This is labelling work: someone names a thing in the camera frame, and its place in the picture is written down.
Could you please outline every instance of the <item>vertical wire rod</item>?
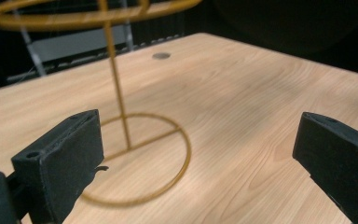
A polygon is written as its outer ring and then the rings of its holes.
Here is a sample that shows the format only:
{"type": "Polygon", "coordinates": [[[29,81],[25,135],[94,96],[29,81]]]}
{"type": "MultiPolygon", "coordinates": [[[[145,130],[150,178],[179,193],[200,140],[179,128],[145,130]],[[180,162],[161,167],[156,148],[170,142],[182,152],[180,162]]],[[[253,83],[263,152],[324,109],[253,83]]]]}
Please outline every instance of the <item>vertical wire rod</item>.
{"type": "MultiPolygon", "coordinates": [[[[106,3],[106,0],[99,0],[98,4],[99,4],[99,8],[101,11],[108,10],[108,5],[106,3]]],[[[115,57],[116,57],[116,52],[115,52],[115,47],[114,47],[115,40],[113,38],[112,31],[110,28],[111,28],[111,22],[106,21],[105,24],[103,25],[103,30],[104,30],[104,34],[105,34],[105,38],[106,38],[107,50],[109,52],[109,59],[110,59],[111,68],[112,68],[112,77],[113,77],[115,87],[116,87],[118,109],[120,112],[120,117],[121,117],[121,121],[122,121],[123,128],[124,128],[124,135],[126,138],[127,150],[130,150],[131,149],[130,132],[129,132],[128,122],[127,122],[126,109],[125,109],[124,101],[123,101],[120,79],[118,77],[118,70],[117,70],[117,65],[116,65],[116,60],[115,60],[115,57]]]]}

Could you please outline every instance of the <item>metal stand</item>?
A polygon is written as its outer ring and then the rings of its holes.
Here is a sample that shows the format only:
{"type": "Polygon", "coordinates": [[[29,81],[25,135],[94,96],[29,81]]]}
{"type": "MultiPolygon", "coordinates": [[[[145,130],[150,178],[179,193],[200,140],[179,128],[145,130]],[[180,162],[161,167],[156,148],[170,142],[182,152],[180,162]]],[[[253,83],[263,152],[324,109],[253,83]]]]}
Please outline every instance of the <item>metal stand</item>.
{"type": "MultiPolygon", "coordinates": [[[[106,0],[100,0],[99,7],[100,7],[101,11],[107,11],[108,7],[107,7],[106,0]]],[[[188,139],[186,132],[179,126],[179,124],[177,124],[172,119],[168,119],[168,118],[162,117],[160,115],[149,114],[149,113],[136,113],[136,114],[127,114],[126,113],[122,90],[121,90],[121,85],[120,85],[120,80],[119,80],[118,71],[117,71],[116,60],[115,60],[116,51],[115,51],[115,47],[114,47],[114,38],[111,33],[110,27],[111,27],[110,21],[106,21],[105,24],[103,25],[104,34],[105,34],[105,38],[106,38],[106,42],[107,42],[107,50],[109,52],[109,58],[110,58],[110,63],[111,63],[112,78],[113,78],[113,82],[114,82],[115,90],[116,90],[116,94],[117,94],[117,104],[118,104],[118,109],[119,109],[119,116],[104,122],[102,125],[104,126],[107,123],[120,120],[122,123],[123,129],[124,129],[126,148],[112,156],[105,158],[104,161],[111,161],[117,157],[124,156],[125,154],[127,154],[135,149],[144,147],[148,144],[156,142],[160,139],[163,139],[163,138],[168,137],[175,133],[181,134],[185,143],[186,143],[186,159],[185,159],[185,162],[184,162],[181,170],[171,181],[169,181],[166,185],[164,185],[162,188],[156,190],[155,192],[152,192],[152,193],[145,195],[138,199],[122,201],[122,202],[108,201],[103,198],[96,198],[94,196],[89,195],[88,193],[83,193],[83,195],[82,195],[82,197],[84,199],[89,200],[93,203],[99,203],[99,204],[103,204],[103,205],[107,205],[107,206],[132,206],[132,205],[136,205],[139,203],[146,203],[152,199],[157,198],[159,195],[163,194],[164,192],[166,192],[167,190],[172,188],[182,178],[182,176],[184,175],[184,173],[190,163],[191,145],[190,145],[190,141],[188,139]],[[139,117],[147,118],[147,119],[159,119],[161,121],[169,123],[172,126],[172,130],[168,131],[166,133],[162,133],[158,136],[152,137],[150,139],[147,139],[137,145],[133,145],[131,143],[130,130],[129,130],[127,119],[139,118],[139,117]]]]}

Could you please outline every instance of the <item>dark wall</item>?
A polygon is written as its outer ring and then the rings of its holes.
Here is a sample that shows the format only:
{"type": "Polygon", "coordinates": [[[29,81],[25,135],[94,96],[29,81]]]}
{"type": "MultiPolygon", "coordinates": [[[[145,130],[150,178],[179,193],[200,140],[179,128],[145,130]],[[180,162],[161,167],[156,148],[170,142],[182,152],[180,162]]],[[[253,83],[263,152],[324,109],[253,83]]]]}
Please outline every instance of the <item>dark wall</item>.
{"type": "Polygon", "coordinates": [[[358,72],[358,1],[204,0],[186,12],[197,32],[358,72]]]}

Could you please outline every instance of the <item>wooden table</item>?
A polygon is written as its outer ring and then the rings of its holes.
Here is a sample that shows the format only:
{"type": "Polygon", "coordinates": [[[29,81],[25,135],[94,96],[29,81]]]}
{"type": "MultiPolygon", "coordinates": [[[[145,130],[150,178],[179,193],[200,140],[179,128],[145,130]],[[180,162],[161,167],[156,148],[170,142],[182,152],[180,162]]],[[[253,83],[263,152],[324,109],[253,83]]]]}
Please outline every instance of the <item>wooden table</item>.
{"type": "MultiPolygon", "coordinates": [[[[350,223],[292,159],[303,111],[358,130],[358,74],[199,34],[117,57],[129,112],[175,119],[193,152],[183,179],[156,200],[129,208],[79,199],[65,223],[350,223]],[[168,52],[156,60],[152,55],[168,52]]],[[[0,90],[0,170],[75,113],[117,115],[107,60],[0,90]]],[[[133,141],[166,126],[131,120],[133,141]]],[[[120,123],[103,126],[105,155],[124,147],[120,123]]],[[[125,200],[165,184],[186,151],[172,136],[108,162],[86,189],[125,200]]]]}

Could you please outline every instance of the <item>metal frame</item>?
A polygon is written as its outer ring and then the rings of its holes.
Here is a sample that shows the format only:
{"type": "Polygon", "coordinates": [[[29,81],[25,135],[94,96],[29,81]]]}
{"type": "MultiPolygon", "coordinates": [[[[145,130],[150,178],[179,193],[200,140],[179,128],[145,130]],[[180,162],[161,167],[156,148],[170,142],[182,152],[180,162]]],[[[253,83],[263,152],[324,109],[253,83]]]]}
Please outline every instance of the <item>metal frame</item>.
{"type": "Polygon", "coordinates": [[[116,64],[116,51],[114,46],[114,37],[111,32],[111,26],[129,21],[142,21],[156,17],[161,17],[174,12],[185,10],[198,4],[201,0],[172,0],[170,2],[150,4],[148,0],[138,0],[138,7],[128,7],[121,9],[109,9],[106,0],[99,0],[99,11],[85,12],[85,13],[68,13],[58,15],[21,15],[14,17],[13,15],[6,14],[9,11],[29,7],[36,4],[51,2],[52,0],[18,0],[6,1],[0,4],[0,28],[7,30],[21,30],[26,28],[28,31],[57,31],[57,30],[78,30],[94,27],[103,27],[104,35],[107,42],[107,50],[110,56],[110,63],[112,69],[112,79],[117,94],[117,103],[119,109],[119,116],[110,119],[103,123],[107,124],[113,121],[121,120],[125,134],[126,148],[115,155],[108,156],[105,161],[110,161],[119,156],[125,155],[137,148],[146,146],[162,138],[170,136],[174,133],[182,135],[186,143],[186,159],[179,171],[179,173],[161,189],[156,190],[144,197],[132,199],[123,202],[113,202],[101,198],[96,198],[89,194],[83,194],[83,197],[91,202],[107,205],[107,206],[132,206],[139,203],[146,203],[152,199],[157,198],[171,187],[173,187],[184,175],[191,159],[191,145],[186,132],[172,119],[168,119],[156,114],[138,113],[127,114],[124,105],[120,80],[116,64]],[[130,131],[127,120],[134,117],[143,117],[151,119],[160,119],[173,126],[169,132],[163,133],[156,137],[143,141],[140,144],[133,145],[131,142],[130,131]]]}

